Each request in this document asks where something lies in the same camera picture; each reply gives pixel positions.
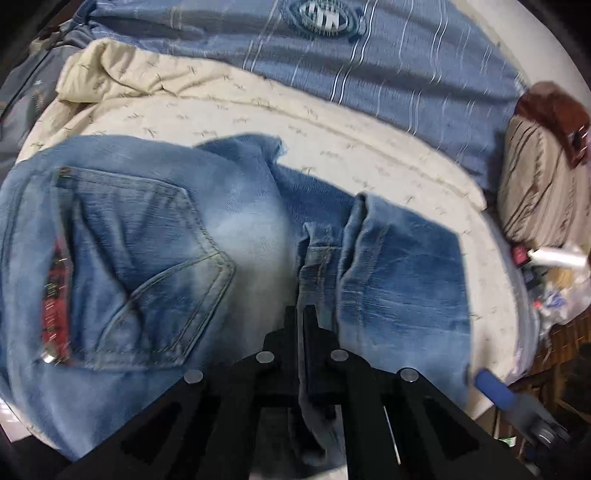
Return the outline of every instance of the pocket stitching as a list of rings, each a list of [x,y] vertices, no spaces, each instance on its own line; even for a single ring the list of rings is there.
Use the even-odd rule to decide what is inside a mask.
[[[216,264],[217,264],[217,275],[215,277],[215,279],[212,281],[211,285],[209,286],[209,288],[207,289],[207,292],[203,295],[202,299],[205,299],[209,293],[211,292],[212,288],[214,287],[214,285],[219,281],[220,277],[223,275],[224,273],[224,268],[228,268],[228,280],[223,282],[223,285],[220,288],[220,292],[218,293],[218,295],[216,296],[215,300],[212,303],[212,307],[209,309],[209,311],[205,314],[205,317],[209,316],[209,313],[217,306],[220,298],[223,296],[224,292],[226,291],[228,284],[233,276],[234,273],[234,266],[232,264],[231,261],[229,261],[229,259],[225,258],[225,254],[219,249],[219,247],[216,245],[215,241],[209,236],[209,233],[207,232],[207,230],[205,230],[205,228],[203,227],[203,224],[201,222],[201,218],[200,218],[200,212],[199,209],[191,202],[190,198],[189,198],[189,194],[187,192],[186,189],[184,189],[183,187],[180,186],[176,186],[173,184],[169,184],[163,181],[159,181],[159,180],[154,180],[154,179],[146,179],[143,177],[133,177],[133,176],[129,176],[130,179],[132,180],[139,180],[140,182],[146,182],[146,183],[152,183],[154,185],[154,188],[152,189],[147,189],[147,188],[141,188],[141,187],[137,187],[137,186],[132,186],[132,185],[121,185],[121,184],[116,184],[115,181],[98,181],[98,180],[92,180],[92,179],[88,179],[88,178],[84,178],[84,175],[76,175],[75,173],[72,174],[72,171],[76,172],[84,172],[84,171],[88,171],[91,174],[95,174],[95,175],[99,175],[99,176],[105,176],[107,178],[116,178],[115,176],[113,176],[111,173],[109,172],[105,172],[105,171],[100,171],[100,170],[88,170],[88,169],[84,169],[84,168],[78,168],[78,167],[66,167],[66,168],[70,168],[70,173],[69,174],[61,174],[61,177],[64,178],[71,178],[73,180],[77,180],[81,183],[94,183],[97,185],[107,185],[109,187],[113,187],[116,189],[127,189],[127,190],[134,190],[136,192],[147,192],[147,193],[153,193],[156,195],[161,195],[164,197],[167,197],[169,199],[171,199],[175,206],[176,206],[176,215],[177,217],[181,220],[182,223],[184,223],[187,227],[188,230],[196,237],[196,240],[199,242],[199,244],[203,247],[204,251],[206,251],[207,253],[209,253],[209,255],[202,257],[200,260],[197,260],[195,262],[191,262],[189,265],[186,265],[184,268],[188,268],[190,266],[196,265],[197,263],[204,261],[204,260],[208,260],[208,259],[213,259]],[[69,190],[75,190],[72,187],[67,187]],[[203,242],[203,239],[199,238],[199,235],[196,235],[196,231],[194,229],[197,229],[201,235],[203,235],[204,239],[206,240],[205,242]],[[176,273],[178,271],[180,271],[182,269],[179,270],[175,270],[170,272],[169,274],[163,276],[162,278],[159,278],[156,282],[153,283],[149,283],[145,286],[145,288],[142,290],[142,294],[144,292],[146,292],[149,288],[151,288],[154,284],[156,284],[157,282],[164,280],[165,278],[169,277],[170,275],[172,275],[173,273]],[[139,296],[136,297],[130,297],[129,301],[131,301],[132,299],[137,299]],[[151,352],[151,353],[164,353],[167,351],[170,351],[172,349],[174,349],[174,347],[176,347],[178,345],[178,343],[181,341],[184,333],[187,331],[187,329],[189,328],[189,325],[193,322],[193,320],[195,319],[196,315],[199,313],[200,309],[203,306],[203,302],[201,301],[199,303],[199,305],[197,306],[197,308],[195,308],[194,312],[191,314],[191,316],[185,321],[183,328],[181,330],[181,332],[177,335],[177,337],[175,338],[174,342],[171,345],[168,345],[162,349],[159,350],[132,350],[129,353],[124,353],[124,352],[118,352],[118,351],[112,351],[112,350],[99,350],[99,347],[97,347],[94,350],[86,350],[86,349],[81,349],[81,348],[77,348],[77,349],[73,349],[72,352],[73,353],[84,353],[84,354],[91,354],[92,356],[96,355],[96,354],[100,354],[100,353],[123,353],[125,355],[133,355],[134,353],[146,353],[146,352]],[[106,330],[110,331],[113,328],[113,325],[115,323],[115,320],[118,319],[120,317],[120,313],[116,314],[115,317],[113,317],[113,319],[109,322],[109,325],[106,327]],[[197,328],[196,333],[191,337],[190,341],[188,342],[187,348],[183,350],[181,356],[185,356],[187,351],[189,351],[191,349],[191,346],[194,342],[194,340],[200,335],[201,331],[202,331],[202,326],[203,326],[203,322],[201,323],[201,325]],[[101,337],[101,339],[99,340],[99,345],[102,343],[103,341],[103,337]],[[127,365],[144,365],[146,364],[145,361],[138,361],[138,362],[133,362],[133,361],[121,361],[121,362],[116,362],[116,361],[108,361],[107,363],[111,364],[111,365],[119,365],[119,364],[127,364]]]
[[[154,280],[154,277],[150,280],[148,280],[146,282],[146,284],[144,285],[144,288],[141,290],[141,292],[139,292],[139,294],[137,294],[136,296],[134,296],[132,294],[132,296],[129,298],[129,300],[126,302],[126,304],[123,306],[123,308],[121,308],[121,310],[119,312],[117,312],[117,314],[111,319],[111,321],[109,322],[109,324],[107,325],[107,327],[105,327],[105,332],[101,335],[101,339],[99,340],[99,344],[97,346],[97,348],[94,350],[96,352],[103,352],[103,353],[117,353],[117,350],[101,350],[100,349],[100,344],[103,343],[106,339],[106,336],[109,334],[109,332],[116,326],[117,321],[121,318],[121,316],[123,316],[124,314],[129,312],[129,308],[126,309],[126,306],[129,305],[129,303],[133,300],[138,299],[139,297],[141,297],[147,290],[149,290],[151,287],[153,287],[154,285],[156,285],[158,282],[160,282],[161,280],[165,280],[166,278],[170,277],[171,275],[184,270],[185,268],[189,268],[192,267],[194,265],[197,265],[198,263],[201,263],[202,261],[208,260],[210,258],[216,257],[220,255],[220,253],[215,253],[212,255],[209,255],[207,257],[203,257],[199,260],[194,260],[190,263],[188,263],[187,265],[178,268],[176,270],[173,270],[174,267],[171,267],[171,270],[169,273],[167,273],[166,275],[163,275],[161,278],[158,278],[157,280]],[[220,265],[220,262],[218,262],[216,260],[217,263],[217,275],[215,277],[215,279],[212,281],[212,284],[209,286],[209,288],[207,289],[207,292],[204,293],[203,298],[207,297],[207,295],[209,295],[209,292],[211,291],[211,289],[213,288],[215,282],[219,279],[220,275],[222,274],[222,267],[223,267],[223,263],[222,265]],[[187,318],[187,320],[185,321],[183,328],[181,330],[181,332],[175,337],[175,340],[170,344],[167,345],[166,347],[163,347],[159,350],[151,350],[151,349],[146,349],[146,350],[142,350],[142,349],[134,349],[131,352],[153,352],[153,353],[162,353],[165,352],[167,350],[172,350],[181,340],[181,337],[183,336],[183,334],[185,333],[185,331],[187,330],[187,328],[189,327],[189,324],[193,321],[193,319],[195,318],[195,315],[198,314],[199,309],[201,308],[202,302],[199,303],[199,306],[197,306],[194,310],[194,312]],[[87,352],[87,350],[84,349],[77,349],[76,351],[78,352]]]
[[[68,166],[62,166],[60,168],[69,168],[70,172],[72,172],[72,170],[74,170],[74,171],[89,171],[89,172],[92,172],[93,174],[104,175],[106,177],[113,177],[114,176],[113,174],[111,174],[109,172],[105,172],[105,171],[101,171],[101,170],[89,170],[86,168],[68,167]],[[215,243],[215,241],[213,240],[213,238],[211,238],[209,236],[209,234],[207,233],[207,230],[205,230],[205,228],[203,227],[203,224],[201,222],[199,209],[197,207],[195,207],[195,205],[192,204],[187,190],[183,187],[179,187],[178,185],[173,185],[171,183],[166,183],[161,180],[146,179],[143,177],[125,176],[125,177],[130,177],[131,179],[143,181],[146,183],[152,182],[152,183],[160,186],[162,189],[172,190],[174,192],[174,194],[170,194],[170,193],[164,193],[164,192],[155,192],[154,189],[149,190],[149,189],[137,188],[137,187],[133,187],[133,186],[115,185],[115,182],[110,183],[107,181],[90,180],[90,179],[84,178],[82,175],[75,175],[75,174],[71,174],[71,173],[70,174],[61,174],[60,176],[64,177],[64,178],[71,178],[73,180],[78,180],[78,181],[82,181],[82,182],[94,183],[97,185],[108,185],[109,187],[113,187],[113,188],[136,190],[139,192],[147,192],[147,193],[155,193],[158,195],[168,197],[176,204],[176,206],[179,210],[193,210],[193,214],[194,214],[193,219],[195,220],[195,223],[196,223],[195,226],[197,227],[197,229],[199,229],[199,231],[202,233],[202,235],[207,239],[207,241],[210,244],[209,246],[212,247],[216,252],[221,253],[220,249],[218,248],[218,246]],[[185,203],[187,205],[181,205],[179,203],[178,198],[177,198],[179,196],[179,194],[181,194],[183,197],[183,200],[184,200],[183,203]],[[179,215],[179,217],[181,218],[181,220],[187,222],[187,219],[184,216]]]

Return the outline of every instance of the blue handle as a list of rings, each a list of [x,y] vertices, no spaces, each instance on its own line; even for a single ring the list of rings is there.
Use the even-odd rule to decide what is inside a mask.
[[[510,410],[517,399],[515,394],[486,368],[478,372],[474,386],[503,411]]]

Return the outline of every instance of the embroidered logo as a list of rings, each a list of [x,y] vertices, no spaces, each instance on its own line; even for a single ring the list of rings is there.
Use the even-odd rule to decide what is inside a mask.
[[[296,0],[286,5],[284,18],[307,36],[358,37],[361,16],[339,0]]]

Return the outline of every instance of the brown cloth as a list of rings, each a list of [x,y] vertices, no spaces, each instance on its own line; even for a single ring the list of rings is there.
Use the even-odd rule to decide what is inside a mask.
[[[536,83],[519,99],[515,114],[550,130],[564,148],[571,168],[587,160],[589,114],[555,83]]]

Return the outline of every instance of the bedsheet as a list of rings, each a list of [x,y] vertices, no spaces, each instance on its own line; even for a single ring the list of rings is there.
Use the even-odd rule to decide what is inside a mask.
[[[449,0],[87,0],[76,21],[221,60],[393,124],[492,196],[518,73]]]
[[[180,145],[246,132],[282,139],[280,164],[355,195],[369,191],[459,236],[472,332],[472,371],[515,367],[517,311],[475,182],[445,155],[375,118],[218,61],[150,53],[113,40],[71,56],[58,98],[19,161],[72,135],[130,135]],[[489,406],[475,389],[466,411]]]

